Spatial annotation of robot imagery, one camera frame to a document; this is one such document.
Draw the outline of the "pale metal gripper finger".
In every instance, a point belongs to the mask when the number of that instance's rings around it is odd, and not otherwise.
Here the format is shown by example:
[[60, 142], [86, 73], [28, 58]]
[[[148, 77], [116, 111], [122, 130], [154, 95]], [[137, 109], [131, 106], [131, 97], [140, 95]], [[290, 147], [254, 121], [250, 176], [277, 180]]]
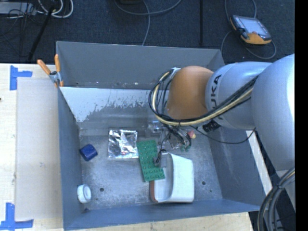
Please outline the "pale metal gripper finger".
[[158, 120], [152, 120], [148, 122], [146, 132], [148, 134], [160, 134], [164, 131], [164, 124]]
[[156, 157], [153, 157], [153, 163], [157, 167], [167, 166], [167, 156], [168, 153], [165, 149], [161, 149]]

